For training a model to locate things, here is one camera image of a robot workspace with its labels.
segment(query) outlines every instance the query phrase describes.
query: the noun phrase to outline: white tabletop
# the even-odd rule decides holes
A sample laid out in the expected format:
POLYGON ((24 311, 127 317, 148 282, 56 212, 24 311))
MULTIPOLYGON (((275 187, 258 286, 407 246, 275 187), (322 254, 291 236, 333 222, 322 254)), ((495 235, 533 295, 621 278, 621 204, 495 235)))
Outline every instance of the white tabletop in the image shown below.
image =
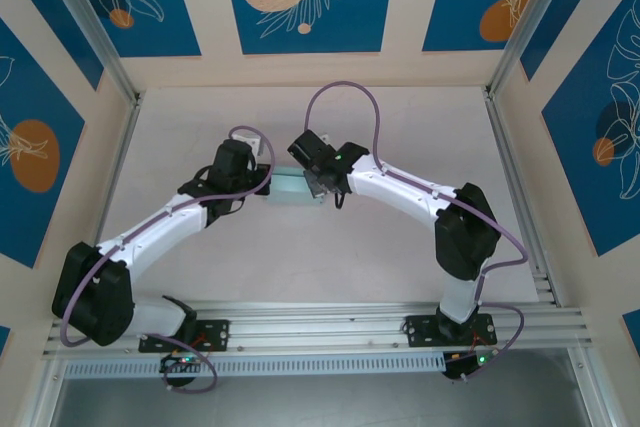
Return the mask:
MULTIPOLYGON (((436 183, 480 186, 498 222, 520 238, 480 88, 371 90, 382 111, 383 160, 436 183)), ((200 167, 212 162, 235 125, 261 129, 276 149, 277 163, 295 165, 286 149, 302 132, 315 91, 148 91, 103 240, 158 210, 200 167)), ((373 125, 367 98, 350 88, 327 91, 311 116, 311 128, 329 134, 336 148, 345 141, 370 147, 373 125)), ((517 255, 503 238, 494 260, 517 255)), ((436 302, 444 275, 435 259, 433 233, 374 200, 350 195, 337 211, 333 202, 273 205, 254 196, 239 213, 218 220, 165 255, 134 290, 187 301, 436 302)), ((537 301, 529 266, 498 270, 488 278, 483 299, 537 301)))

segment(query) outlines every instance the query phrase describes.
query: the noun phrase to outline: enclosure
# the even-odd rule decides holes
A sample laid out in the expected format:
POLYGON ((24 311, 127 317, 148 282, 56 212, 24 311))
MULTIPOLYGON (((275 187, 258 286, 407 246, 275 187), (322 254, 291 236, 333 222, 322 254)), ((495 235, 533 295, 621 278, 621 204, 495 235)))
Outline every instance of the enclosure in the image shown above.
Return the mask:
MULTIPOLYGON (((2 425, 640 423, 640 1, 0 0, 0 20, 2 425), (425 222, 312 198, 287 152, 343 80, 368 90, 317 98, 325 142, 480 186, 528 251, 480 288, 497 350, 473 378, 442 375, 468 345, 407 324, 448 285, 425 222), (133 286, 224 323, 215 389, 165 389, 140 335, 65 347, 69 250, 162 211, 236 125, 273 145, 270 195, 133 286)), ((491 262, 515 256, 503 235, 491 262)))

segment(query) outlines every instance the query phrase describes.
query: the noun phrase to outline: metal frame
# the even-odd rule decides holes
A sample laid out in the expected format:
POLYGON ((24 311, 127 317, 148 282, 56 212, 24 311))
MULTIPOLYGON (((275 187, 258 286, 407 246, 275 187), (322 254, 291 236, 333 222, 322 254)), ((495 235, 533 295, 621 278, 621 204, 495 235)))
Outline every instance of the metal frame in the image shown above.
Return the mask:
MULTIPOLYGON (((517 349, 561 348, 567 349, 574 360, 581 354, 588 358, 574 361, 574 371, 580 390, 593 425, 616 426, 616 411, 609 408, 614 398, 606 392, 606 379, 602 370, 584 370, 591 366, 591 359, 597 359, 593 352, 593 343, 586 323, 579 308, 560 307, 558 302, 558 285, 553 281, 553 269, 549 264, 542 241, 529 205, 526 192, 521 182, 519 171, 507 132, 502 123, 500 113, 495 104, 487 96, 487 109, 498 150, 507 174, 507 183, 513 196, 514 206, 520 222, 524 241, 531 249, 535 260, 534 279, 540 301, 532 304, 520 304, 525 313, 527 323, 520 340, 513 346, 517 349), (585 372, 590 377, 585 379, 585 372)), ((120 162, 126 156, 128 143, 133 133, 133 125, 123 136, 120 162)), ((238 303, 238 302, 196 302, 192 307, 198 310, 200 318, 224 318, 231 324, 226 353, 216 354, 222 362, 265 361, 279 356, 286 360, 291 356, 327 356, 340 355, 352 359, 364 358, 367 355, 385 357, 405 354, 438 353, 456 350, 442 349, 410 349, 406 336, 400 328, 404 317, 410 314, 432 314, 436 304, 429 303, 397 303, 397 304, 270 304, 270 303, 238 303)), ((508 339, 513 335, 518 323, 515 314, 499 309, 488 309, 494 316, 499 339, 508 339)), ((72 338, 79 336, 71 330, 72 338)), ((59 342, 59 321, 53 323, 49 340, 43 353, 44 362, 64 365, 66 373, 71 375, 73 366, 87 361, 96 361, 100 365, 106 363, 116 366, 126 364, 148 364, 149 359, 158 358, 157 354, 140 354, 137 352, 138 340, 135 337, 123 338, 109 347, 85 344, 76 349, 66 349, 59 342)), ((34 409, 38 418, 51 419, 55 400, 59 394, 60 373, 51 370, 43 374, 44 395, 34 409)), ((39 426, 48 424, 28 423, 24 425, 39 426)))
POLYGON ((529 0, 527 3, 527 8, 513 29, 496 70, 487 84, 487 90, 492 98, 495 99, 495 95, 499 93, 507 77, 520 60, 520 56, 538 28, 538 24, 550 3, 551 0, 529 0))
MULTIPOLYGON (((63 1, 99 59, 105 65, 106 71, 109 72, 120 92, 130 100, 132 105, 114 163, 101 221, 96 228, 95 237, 97 240, 100 238, 135 130, 140 112, 140 99, 120 62, 115 47, 106 35, 95 12, 91 9, 88 0, 63 1)), ((526 187, 521 180, 521 173, 511 148, 508 132, 504 126, 499 106, 495 104, 496 92, 499 91, 516 65, 550 1, 531 0, 529 2, 528 8, 522 16, 522 21, 517 24, 498 67, 484 91, 487 111, 524 236, 523 240, 534 261, 532 270, 540 298, 538 303, 519 306, 525 313, 527 322, 520 340, 513 348, 567 349, 592 424, 625 425, 622 420, 624 415, 617 405, 606 374, 593 349, 581 311, 578 308, 566 307, 566 297, 555 279, 552 265, 538 234, 535 218, 527 201, 526 187)), ((400 330, 406 315, 432 314, 435 311, 435 304, 200 302, 193 307, 198 310, 199 316, 203 319, 225 318, 232 321, 228 342, 229 351, 224 354, 216 354, 222 364, 229 366, 230 372, 236 368, 232 366, 236 365, 276 365, 273 362, 280 365, 280 360, 285 361, 293 358, 304 358, 307 361, 322 359, 320 360, 322 362, 327 358, 335 360, 336 356, 350 359, 350 361, 360 359, 361 362, 375 359, 378 362, 387 362, 385 365, 391 366, 390 368, 393 369, 394 365, 399 364, 393 364, 390 359, 396 359, 398 362, 400 362, 398 359, 413 358, 433 360, 441 358, 441 353, 444 351, 456 350, 455 348, 410 349, 406 336, 400 330)), ((510 338, 518 323, 517 316, 499 309, 489 309, 488 311, 494 316, 498 338, 510 338)), ((72 336, 79 335, 78 332, 73 331, 71 334, 72 336)), ((62 388, 62 380, 65 376, 79 375, 78 372, 82 370, 79 368, 81 364, 89 366, 87 368, 94 366, 94 370, 91 370, 89 374, 94 377, 113 375, 114 369, 123 369, 124 375, 133 376, 135 369, 129 368, 127 370, 125 368, 127 365, 152 365, 150 362, 154 359, 157 360, 157 354, 139 354, 137 343, 136 338, 127 337, 107 348, 85 344, 76 349, 65 349, 59 343, 59 323, 54 322, 43 353, 40 383, 37 392, 27 406, 27 414, 23 418, 22 425, 25 427, 50 425, 62 388), (103 370, 100 370, 101 366, 107 366, 104 374, 103 370)), ((363 368, 363 371, 374 372, 376 368, 380 368, 380 364, 375 365, 376 367, 363 368)), ((424 371, 432 367, 431 364, 427 367, 425 364, 422 364, 422 367, 415 365, 409 366, 407 364, 402 368, 414 369, 413 371, 420 371, 422 368, 424 371)), ((316 370, 318 370, 317 373, 327 373, 323 368, 316 370)), ((153 370, 148 371, 147 374, 159 375, 153 370)))
MULTIPOLYGON (((399 374, 444 372, 441 352, 399 352, 354 355, 216 356, 219 377, 273 377, 292 375, 399 374)), ((76 360, 68 364, 65 379, 157 379, 161 376, 157 358, 76 360)), ((211 377, 211 371, 190 365, 174 377, 211 377)))
POLYGON ((98 59, 102 62, 105 71, 113 79, 119 92, 133 105, 138 97, 133 82, 124 69, 122 62, 120 62, 120 56, 91 7, 89 0, 62 1, 78 24, 78 27, 80 27, 98 59))

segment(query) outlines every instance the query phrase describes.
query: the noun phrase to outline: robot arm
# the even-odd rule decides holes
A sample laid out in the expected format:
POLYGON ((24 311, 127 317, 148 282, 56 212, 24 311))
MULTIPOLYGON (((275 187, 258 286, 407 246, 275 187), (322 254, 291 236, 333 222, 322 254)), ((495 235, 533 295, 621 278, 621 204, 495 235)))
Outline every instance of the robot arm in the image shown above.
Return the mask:
MULTIPOLYGON (((98 345, 109 345, 122 335, 158 333, 177 336, 186 342, 194 335, 196 313, 170 297, 136 299, 132 286, 157 259, 231 212, 235 200, 204 200, 218 194, 237 194, 259 186, 268 165, 256 165, 251 147, 227 139, 215 160, 178 189, 158 212, 127 232, 91 247, 81 242, 69 250, 64 263, 53 313, 62 318, 81 280, 97 262, 115 248, 84 289, 76 303, 70 324, 98 345)), ((268 195, 268 184, 258 195, 268 195)))
POLYGON ((454 189, 427 182, 385 163, 381 170, 364 147, 348 142, 336 151, 310 130, 296 139, 289 153, 305 169, 315 197, 334 194, 340 198, 336 206, 346 194, 371 197, 407 213, 435 233, 436 258, 447 274, 437 314, 439 328, 451 340, 466 335, 465 329, 477 312, 475 292, 480 270, 495 252, 500 234, 439 195, 460 199, 495 220, 482 191, 472 184, 454 189), (425 185, 433 193, 402 182, 389 172, 425 185))

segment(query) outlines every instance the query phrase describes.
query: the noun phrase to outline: cable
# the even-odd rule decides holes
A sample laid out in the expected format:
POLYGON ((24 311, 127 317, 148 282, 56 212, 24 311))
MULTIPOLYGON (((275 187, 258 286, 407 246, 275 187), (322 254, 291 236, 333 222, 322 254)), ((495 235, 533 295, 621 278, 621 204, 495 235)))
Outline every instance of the cable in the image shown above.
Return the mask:
POLYGON ((333 196, 333 203, 336 206, 336 209, 340 210, 342 209, 342 206, 344 205, 344 198, 346 197, 345 194, 335 194, 333 196))
POLYGON ((194 180, 200 180, 202 178, 202 176, 204 175, 204 173, 207 170, 209 170, 210 167, 211 167, 210 165, 205 165, 200 170, 198 170, 198 172, 196 172, 196 175, 193 176, 194 180))
POLYGON ((216 384, 218 383, 218 372, 216 372, 216 369, 211 363, 211 361, 209 360, 209 358, 203 355, 202 352, 197 351, 195 348, 191 347, 189 344, 185 344, 184 342, 180 342, 179 340, 172 339, 171 337, 166 337, 160 334, 147 334, 147 335, 149 337, 153 337, 155 339, 159 339, 164 342, 173 344, 177 347, 180 347, 180 349, 182 350, 191 352, 196 357, 198 357, 198 359, 200 359, 200 361, 204 365, 206 365, 209 368, 209 370, 211 370, 211 372, 213 373, 213 379, 211 380, 211 383, 207 387, 204 387, 202 389, 184 389, 181 387, 173 387, 172 385, 169 384, 169 374, 171 373, 171 371, 173 371, 176 368, 177 365, 178 366, 180 365, 179 363, 176 362, 175 364, 167 367, 167 369, 164 372, 164 375, 162 376, 162 381, 164 382, 164 385, 166 385, 167 390, 176 392, 178 394, 204 394, 206 392, 211 392, 213 389, 216 388, 216 384))
MULTIPOLYGON (((207 341, 206 336, 204 335, 204 333, 201 332, 200 335, 198 337, 196 337, 196 340, 191 342, 191 344, 189 344, 189 345, 191 345, 191 347, 193 347, 195 349, 197 345, 199 345, 202 342, 206 342, 206 341, 207 341)), ((209 349, 209 352, 207 353, 207 356, 211 354, 212 349, 213 349, 213 344, 211 344, 211 348, 209 349)), ((174 364, 180 362, 181 360, 184 360, 184 359, 182 359, 182 357, 177 357, 176 358, 176 356, 179 355, 179 354, 180 354, 180 349, 175 349, 173 352, 168 353, 162 359, 160 359, 160 373, 161 374, 164 374, 164 371, 168 368, 168 367, 166 367, 166 363, 169 362, 170 360, 173 360, 174 364)), ((180 362, 180 366, 181 366, 180 373, 181 374, 185 373, 186 370, 189 367, 191 367, 192 365, 193 364, 191 364, 191 363, 182 363, 182 362, 180 362)))
POLYGON ((220 217, 225 217, 227 215, 231 215, 231 214, 235 214, 236 212, 240 212, 240 210, 242 210, 242 207, 244 207, 244 201, 245 201, 245 199, 240 199, 240 207, 236 207, 235 210, 230 210, 226 214, 220 215, 220 217))
MULTIPOLYGON (((524 330, 524 313, 519 308, 517 308, 516 306, 508 305, 508 304, 502 304, 502 303, 498 303, 498 302, 481 302, 479 305, 482 305, 484 307, 489 307, 489 308, 511 310, 511 311, 515 312, 516 314, 518 314, 518 317, 520 317, 520 324, 518 325, 518 328, 516 329, 515 334, 513 334, 513 336, 507 341, 507 343, 504 344, 504 347, 502 349, 498 350, 498 353, 491 360, 489 360, 489 362, 484 364, 482 367, 480 367, 475 372, 471 372, 469 375, 465 375, 465 376, 461 377, 460 380, 462 380, 462 381, 467 381, 467 380, 475 377, 480 372, 482 372, 486 367, 488 367, 489 365, 494 364, 496 360, 498 360, 500 357, 502 357, 511 348, 511 346, 513 344, 515 344, 516 340, 518 340, 518 337, 520 337, 520 334, 524 330)), ((464 358, 469 358, 472 355, 476 355, 476 354, 475 353, 468 354, 468 355, 462 356, 462 357, 460 357, 458 359, 450 359, 447 362, 455 361, 455 360, 462 360, 464 358)))
MULTIPOLYGON (((502 267, 510 267, 510 266, 515 266, 515 265, 522 265, 524 263, 526 263, 529 260, 529 254, 527 253, 527 249, 525 249, 525 247, 522 245, 522 243, 516 239, 516 237, 511 234, 511 232, 509 232, 507 229, 505 229, 504 227, 502 227, 500 224, 498 224, 495 220, 493 220, 491 217, 489 217, 488 215, 484 214, 483 212, 480 212, 478 209, 464 203, 461 202, 460 200, 451 197, 449 195, 443 194, 441 192, 436 192, 434 191, 434 189, 432 189, 431 187, 421 184, 419 182, 416 182, 412 179, 408 179, 407 177, 398 174, 392 170, 386 169, 384 167, 384 165, 382 164, 382 162, 380 161, 380 158, 378 157, 378 140, 380 137, 380 106, 378 105, 378 102, 376 101, 376 98, 373 96, 373 94, 363 85, 360 85, 356 82, 351 82, 349 80, 339 80, 336 82, 331 82, 330 84, 325 85, 324 87, 322 87, 320 90, 318 90, 313 97, 311 97, 311 100, 309 101, 309 105, 307 106, 307 112, 304 118, 304 130, 308 130, 309 129, 309 120, 311 118, 311 109, 313 108, 316 100, 318 99, 318 97, 320 97, 320 95, 333 88, 333 87, 338 87, 338 86, 347 86, 347 87, 354 87, 358 90, 360 90, 362 93, 364 93, 369 100, 371 101, 371 105, 373 106, 373 110, 375 113, 375 127, 374 127, 374 131, 373 131, 373 145, 372 145, 372 154, 373 154, 373 160, 376 164, 376 166, 378 167, 378 169, 380 169, 381 172, 384 172, 386 175, 388 175, 389 177, 392 177, 396 180, 399 180, 401 182, 404 182, 405 184, 411 185, 412 187, 415 187, 417 189, 420 189, 426 193, 428 193, 429 195, 435 195, 438 198, 442 198, 444 200, 446 200, 447 202, 456 205, 464 210, 466 210, 467 212, 475 215, 476 217, 478 217, 479 219, 483 220, 484 222, 486 222, 487 224, 489 224, 492 228, 494 228, 495 230, 497 230, 498 232, 500 232, 502 235, 504 235, 513 245, 514 247, 520 252, 520 255, 522 256, 519 259, 515 259, 515 260, 508 260, 508 261, 504 261, 504 262, 497 262, 495 264, 489 265, 487 267, 485 267, 484 269, 482 269, 481 273, 480 273, 480 278, 478 279, 478 286, 476 288, 476 292, 474 295, 474 300, 476 303, 478 303, 478 305, 481 304, 480 302, 480 295, 482 294, 482 289, 484 287, 484 280, 486 275, 491 272, 492 270, 495 269, 500 269, 502 267)), ((507 310, 512 310, 516 313, 518 313, 518 315, 520 316, 520 326, 518 327, 518 330, 516 331, 516 333, 514 334, 514 336, 505 344, 505 346, 503 347, 502 350, 500 350, 500 352, 491 360, 489 361, 486 365, 490 365, 492 364, 497 358, 499 358, 501 355, 503 355, 507 350, 509 350, 509 347, 511 347, 511 345, 513 345, 513 343, 518 339, 518 337, 520 336, 520 333, 522 332, 522 329, 524 328, 524 314, 522 313, 522 311, 520 309, 518 309, 517 307, 514 307, 512 305, 507 305, 507 304, 498 304, 498 303, 483 303, 482 305, 488 306, 488 307, 497 307, 497 308, 503 308, 503 309, 507 309, 507 310)), ((482 369, 478 369, 476 372, 474 372, 471 375, 468 375, 466 378, 470 378, 473 377, 475 373, 479 372, 482 369)))
MULTIPOLYGON (((229 138, 231 138, 231 136, 235 132, 237 132, 238 130, 248 130, 250 132, 253 132, 254 134, 259 135, 260 138, 264 141, 264 143, 267 146, 267 148, 269 149, 269 155, 271 156, 271 165, 269 166, 269 171, 267 172, 266 177, 264 178, 264 180, 262 182, 260 182, 260 184, 258 184, 256 187, 254 187, 253 189, 250 189, 250 190, 248 190, 246 192, 239 192, 239 193, 235 193, 235 194, 205 195, 203 197, 198 197, 198 198, 195 198, 195 199, 191 199, 191 200, 187 200, 185 202, 182 202, 182 203, 174 206, 170 210, 164 210, 161 213, 159 213, 158 215, 156 215, 155 217, 151 218, 150 220, 148 220, 147 222, 142 224, 136 230, 134 230, 129 235, 127 235, 124 239, 122 239, 121 246, 125 246, 126 244, 130 243, 133 239, 135 239, 137 236, 139 236, 142 232, 146 231, 147 229, 149 229, 150 227, 152 227, 156 223, 160 222, 165 217, 168 217, 168 216, 172 215, 174 212, 178 212, 181 209, 189 207, 190 205, 197 204, 197 203, 200 203, 200 202, 211 201, 211 200, 234 200, 234 199, 244 198, 244 197, 247 197, 247 196, 249 196, 251 194, 254 194, 254 193, 258 192, 265 185, 267 185, 267 183, 271 179, 271 176, 273 175, 273 170, 275 168, 275 162, 276 162, 276 155, 275 155, 275 152, 273 150, 273 146, 271 145, 271 142, 269 142, 269 139, 267 139, 267 137, 262 132, 260 132, 257 129, 254 129, 253 127, 249 127, 249 126, 246 126, 246 125, 240 125, 240 126, 237 126, 237 127, 234 127, 233 129, 231 129, 229 131, 229 138)), ((88 342, 90 340, 89 337, 85 337, 85 338, 80 339, 80 340, 75 341, 75 342, 72 342, 71 340, 69 340, 69 337, 68 337, 69 320, 71 319, 71 314, 73 313, 73 310, 74 310, 74 308, 75 308, 75 306, 76 306, 76 304, 78 302, 78 299, 82 295, 82 292, 84 291, 84 289, 87 287, 89 282, 91 282, 91 280, 95 277, 95 275, 100 271, 102 266, 118 251, 119 248, 120 248, 120 246, 115 245, 109 251, 107 251, 100 258, 100 260, 98 260, 98 262, 95 263, 95 265, 89 270, 89 272, 87 272, 87 275, 85 275, 84 278, 80 281, 80 283, 78 284, 78 287, 73 292, 73 295, 71 296, 71 299, 69 299, 69 303, 67 304, 67 308, 65 309, 64 315, 62 316, 62 323, 60 324, 60 342, 65 347, 77 347, 77 346, 82 345, 82 344, 84 344, 84 343, 86 343, 86 342, 88 342)), ((196 356, 198 356, 198 358, 200 358, 201 361, 203 361, 205 364, 210 366, 210 368, 213 367, 213 364, 211 364, 211 362, 209 362, 209 360, 206 359, 206 357, 204 357, 202 354, 197 352, 192 347, 190 347, 190 346, 188 346, 188 345, 186 345, 186 344, 184 344, 184 343, 182 343, 182 342, 180 342, 178 340, 171 339, 169 337, 164 337, 164 336, 161 336, 159 334, 147 334, 147 335, 162 339, 165 342, 172 343, 174 345, 177 345, 178 347, 186 346, 187 348, 185 350, 189 350, 190 352, 194 353, 196 356)))

